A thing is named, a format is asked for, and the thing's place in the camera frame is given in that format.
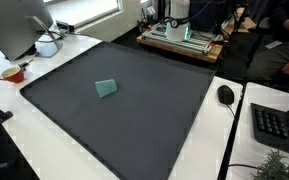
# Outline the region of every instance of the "black mat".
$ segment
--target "black mat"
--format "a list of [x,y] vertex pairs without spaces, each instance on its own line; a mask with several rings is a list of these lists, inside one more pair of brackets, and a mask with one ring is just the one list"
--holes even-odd
[[[101,43],[20,92],[119,178],[160,180],[168,178],[213,74]],[[118,91],[100,99],[94,82],[107,79]]]

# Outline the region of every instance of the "white desk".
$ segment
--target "white desk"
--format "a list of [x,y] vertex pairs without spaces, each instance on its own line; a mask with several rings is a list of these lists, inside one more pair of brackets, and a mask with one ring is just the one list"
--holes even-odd
[[[70,35],[64,40],[63,48],[51,59],[34,57],[25,72],[25,81],[19,84],[0,81],[0,109],[14,114],[3,126],[42,180],[117,179],[92,154],[19,94],[26,84],[99,42],[89,37]],[[0,52],[0,73],[24,60],[10,63]],[[230,86],[235,93],[232,109],[236,111],[242,85],[215,77],[169,179],[217,178],[233,123],[229,109],[218,102],[216,90],[223,84]]]
[[[248,83],[236,131],[230,164],[260,166],[271,150],[269,146],[258,143],[254,138],[251,103],[260,104],[281,111],[289,110],[289,94],[265,86]],[[227,180],[251,180],[256,169],[233,166],[228,169]]]

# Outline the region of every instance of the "computer mouse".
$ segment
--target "computer mouse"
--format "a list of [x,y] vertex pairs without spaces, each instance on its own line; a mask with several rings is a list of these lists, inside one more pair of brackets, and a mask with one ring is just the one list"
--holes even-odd
[[225,105],[231,105],[234,102],[234,92],[226,85],[223,85],[217,89],[217,96],[220,103]]

